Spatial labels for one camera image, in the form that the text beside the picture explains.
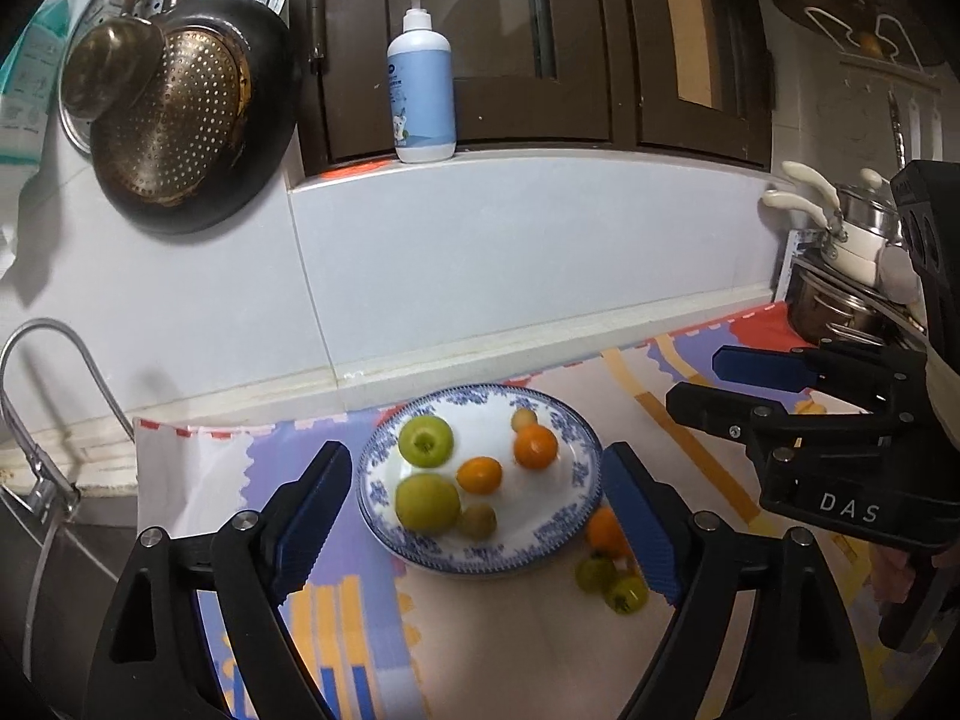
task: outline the faucet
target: faucet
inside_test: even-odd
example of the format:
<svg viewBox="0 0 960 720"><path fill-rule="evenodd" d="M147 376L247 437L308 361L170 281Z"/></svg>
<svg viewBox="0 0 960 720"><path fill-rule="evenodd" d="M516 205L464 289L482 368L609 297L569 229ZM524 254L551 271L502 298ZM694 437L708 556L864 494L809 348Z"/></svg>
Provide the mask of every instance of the faucet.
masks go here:
<svg viewBox="0 0 960 720"><path fill-rule="evenodd" d="M61 322L59 319L50 319L49 317L30 319L28 322L21 324L20 327L17 327L16 330L11 333L11 336L7 338L3 350L0 351L0 418L2 418L3 422L6 422L7 427L10 428L13 440L15 440L17 446L23 450L23 454L27 458L27 463L30 464L31 471L34 473L34 476L37 477L30 493L27 493L26 497L21 497L21 500L31 514L38 518L42 518L45 515L45 512L48 511L50 505L58 495L64 503L68 514L73 514L78 504L80 504L80 490L77 490L77 486L64 476L64 473L58 468L43 447L34 441L30 432L23 424L20 415L18 415L16 409L13 408L10 396L7 394L6 386L4 386L7 362L10 360L13 348L27 333L40 330L40 328L54 330L66 336L70 343L73 343L73 346L80 352L80 357L83 357L83 363L86 365L86 369L90 371L90 375L93 377L93 381L96 383L100 394L104 396L104 400L107 401L107 405L117 418L117 421L123 426L127 436L130 437L130 440L133 440L133 425L131 421L124 415L116 398L113 397L113 393L107 386L106 380L104 380L96 362L93 361L90 350L72 327Z"/></svg>

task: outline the blue and white porcelain plate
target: blue and white porcelain plate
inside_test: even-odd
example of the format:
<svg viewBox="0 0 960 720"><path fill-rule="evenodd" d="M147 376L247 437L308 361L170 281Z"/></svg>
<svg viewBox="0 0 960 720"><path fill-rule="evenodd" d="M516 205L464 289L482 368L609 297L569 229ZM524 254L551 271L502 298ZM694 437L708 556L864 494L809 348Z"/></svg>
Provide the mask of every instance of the blue and white porcelain plate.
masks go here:
<svg viewBox="0 0 960 720"><path fill-rule="evenodd" d="M536 412L560 445L547 469L531 471L514 460L515 411ZM488 503L496 510L497 529L489 541L475 542L456 531L438 538L411 533L394 511L394 491L406 477L423 473L397 449L400 430L417 415L432 413L453 429L450 459L431 473L456 484L457 469L478 456L496 458L503 481L492 495L461 490L461 504ZM521 386L455 386L408 403L380 425L357 464L360 511L387 549L408 562L450 574L498 574L515 571L546 557L572 538L600 501L600 442L593 429L559 400Z"/></svg>

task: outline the colorful mat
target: colorful mat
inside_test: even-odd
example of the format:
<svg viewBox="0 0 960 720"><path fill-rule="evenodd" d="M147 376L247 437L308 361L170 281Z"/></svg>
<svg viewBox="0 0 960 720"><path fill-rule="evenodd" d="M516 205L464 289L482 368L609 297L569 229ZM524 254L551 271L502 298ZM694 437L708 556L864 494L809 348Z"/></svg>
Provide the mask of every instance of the colorful mat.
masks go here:
<svg viewBox="0 0 960 720"><path fill-rule="evenodd" d="M664 396L675 382L719 386L710 359L724 344L803 346L784 306L764 306L640 346L610 349L515 384L551 394L587 418L604 445L629 442L651 474L690 509L712 509L739 530L780 536L793 523L757 506L757 477L738 445L680 427ZM821 394L731 386L781 400L797 413L850 407ZM259 509L304 470L327 440L357 457L390 410L284 422L256 429L137 426L140 525L172 536L217 529L237 509ZM875 717L891 716L939 653L933 640L912 656L877 640L866 544L817 531L848 606ZM340 720L553 720L614 718L656 651L672 610L659 596L632 617L582 594L575 539L558 556L506 579L466 580L408 568L368 531L351 494L306 589L283 607L304 662ZM224 634L216 598L200 600L229 707L256 717ZM727 642L699 717L722 712L750 618L738 599Z"/></svg>

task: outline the white tile wall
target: white tile wall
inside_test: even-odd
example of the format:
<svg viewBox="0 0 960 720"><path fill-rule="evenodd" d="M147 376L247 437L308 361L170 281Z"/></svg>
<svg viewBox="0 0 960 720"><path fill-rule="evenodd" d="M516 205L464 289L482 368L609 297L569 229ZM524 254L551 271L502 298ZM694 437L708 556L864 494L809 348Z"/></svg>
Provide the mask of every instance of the white tile wall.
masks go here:
<svg viewBox="0 0 960 720"><path fill-rule="evenodd" d="M773 165L784 159L806 162L838 183L859 183L861 167L890 177L896 173L887 92L892 88L907 127L907 105L915 98L922 114L920 157L932 156L930 119L934 103L944 122L944 159L960 160L960 84L944 65L928 69L942 95L891 82L840 63L826 36L789 20L771 0L760 0L767 44L776 64ZM905 132L908 154L909 133ZM803 189L816 199L816 193Z"/></svg>
<svg viewBox="0 0 960 720"><path fill-rule="evenodd" d="M462 155L291 195L334 367L768 283L768 177L596 151Z"/></svg>
<svg viewBox="0 0 960 720"><path fill-rule="evenodd" d="M0 337L30 317L63 319L127 409L328 366L280 175L215 230L164 240L113 210L56 124L47 145L0 281ZM52 333L22 341L7 387L32 429L107 413Z"/></svg>

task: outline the green apple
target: green apple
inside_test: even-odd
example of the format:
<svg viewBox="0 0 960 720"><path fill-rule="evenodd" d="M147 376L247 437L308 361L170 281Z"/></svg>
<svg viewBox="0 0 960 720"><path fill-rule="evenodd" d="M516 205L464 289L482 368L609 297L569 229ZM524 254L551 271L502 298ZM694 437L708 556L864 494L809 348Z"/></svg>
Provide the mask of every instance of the green apple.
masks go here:
<svg viewBox="0 0 960 720"><path fill-rule="evenodd" d="M435 469L453 454L453 430L438 416L415 416L400 430L397 446L411 466Z"/></svg>
<svg viewBox="0 0 960 720"><path fill-rule="evenodd" d="M397 485L397 519L408 531L440 536L457 524L460 494L450 480L435 473L417 473Z"/></svg>

